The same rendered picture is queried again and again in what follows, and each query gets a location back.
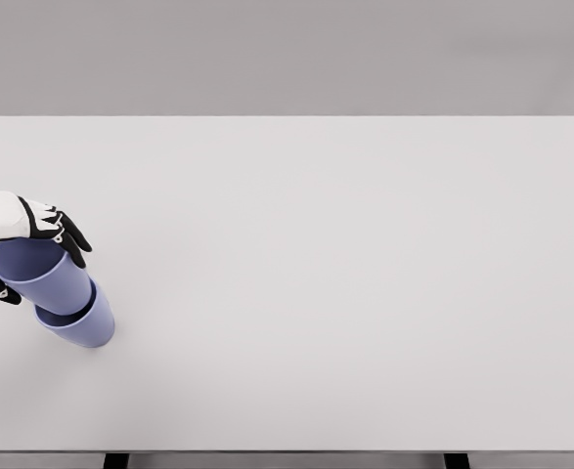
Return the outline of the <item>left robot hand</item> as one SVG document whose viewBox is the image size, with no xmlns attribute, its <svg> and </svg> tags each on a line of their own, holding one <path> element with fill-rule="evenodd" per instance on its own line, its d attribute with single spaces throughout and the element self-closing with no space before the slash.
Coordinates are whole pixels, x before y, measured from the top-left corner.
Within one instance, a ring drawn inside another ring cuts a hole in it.
<svg viewBox="0 0 574 469">
<path fill-rule="evenodd" d="M 81 269 L 86 267 L 83 254 L 92 250 L 81 230 L 57 206 L 0 191 L 0 241 L 21 237 L 54 241 Z M 0 302 L 12 305 L 22 302 L 21 295 L 2 279 Z"/>
</svg>

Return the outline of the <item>blue cup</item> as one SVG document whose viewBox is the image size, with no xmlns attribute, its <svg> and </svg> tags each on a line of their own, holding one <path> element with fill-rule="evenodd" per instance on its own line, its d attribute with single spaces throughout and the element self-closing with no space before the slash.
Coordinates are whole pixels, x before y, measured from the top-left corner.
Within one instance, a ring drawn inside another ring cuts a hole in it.
<svg viewBox="0 0 574 469">
<path fill-rule="evenodd" d="M 60 316 L 78 313 L 92 296 L 86 271 L 53 240 L 0 241 L 0 279 L 36 306 Z"/>
<path fill-rule="evenodd" d="M 34 314 L 45 328 L 66 341 L 85 348 L 98 348 L 112 339 L 115 321 L 102 288 L 92 279 L 90 284 L 90 300 L 79 312 L 61 316 L 35 305 Z"/>
</svg>

